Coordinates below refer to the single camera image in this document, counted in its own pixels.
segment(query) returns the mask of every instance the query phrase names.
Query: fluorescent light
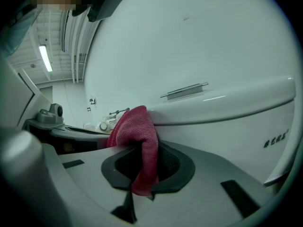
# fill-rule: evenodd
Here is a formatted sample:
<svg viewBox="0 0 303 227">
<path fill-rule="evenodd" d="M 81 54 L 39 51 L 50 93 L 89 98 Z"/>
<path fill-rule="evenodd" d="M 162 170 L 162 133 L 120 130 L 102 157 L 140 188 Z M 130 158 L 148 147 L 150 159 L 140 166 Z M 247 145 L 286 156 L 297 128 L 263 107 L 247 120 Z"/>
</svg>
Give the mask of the fluorescent light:
<svg viewBox="0 0 303 227">
<path fill-rule="evenodd" d="M 40 53 L 41 53 L 41 56 L 42 56 L 42 59 L 43 59 L 43 62 L 44 62 L 44 65 L 45 65 L 47 71 L 48 72 L 53 71 L 52 66 L 49 62 L 48 56 L 47 56 L 46 46 L 45 45 L 39 46 L 39 50 L 40 50 Z"/>
</svg>

